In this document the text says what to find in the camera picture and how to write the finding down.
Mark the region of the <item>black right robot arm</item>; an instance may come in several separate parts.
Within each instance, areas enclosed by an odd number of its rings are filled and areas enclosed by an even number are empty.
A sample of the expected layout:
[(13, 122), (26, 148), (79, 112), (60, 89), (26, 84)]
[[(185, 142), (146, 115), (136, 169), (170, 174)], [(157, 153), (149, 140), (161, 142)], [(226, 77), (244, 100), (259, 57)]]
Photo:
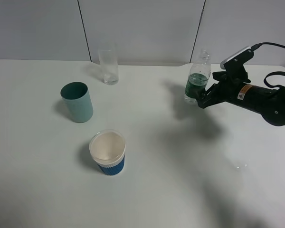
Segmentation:
[(226, 71), (214, 72), (218, 83), (196, 93), (198, 106), (204, 109), (226, 102), (260, 114), (273, 126), (285, 126), (285, 86), (269, 84), (270, 76), (285, 76), (285, 72), (268, 74), (264, 78), (266, 88), (252, 85), (247, 73), (231, 76)]

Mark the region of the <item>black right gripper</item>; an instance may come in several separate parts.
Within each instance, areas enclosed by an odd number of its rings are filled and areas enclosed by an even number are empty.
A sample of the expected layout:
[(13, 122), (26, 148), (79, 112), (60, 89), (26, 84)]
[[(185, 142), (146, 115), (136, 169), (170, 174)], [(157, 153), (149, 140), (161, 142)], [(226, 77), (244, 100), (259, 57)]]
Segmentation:
[(208, 89), (205, 86), (200, 86), (195, 92), (198, 107), (202, 109), (222, 102), (229, 102), (241, 83), (249, 83), (249, 79), (233, 79), (227, 72), (213, 72), (212, 76), (214, 80), (218, 81), (217, 84), (211, 85)]

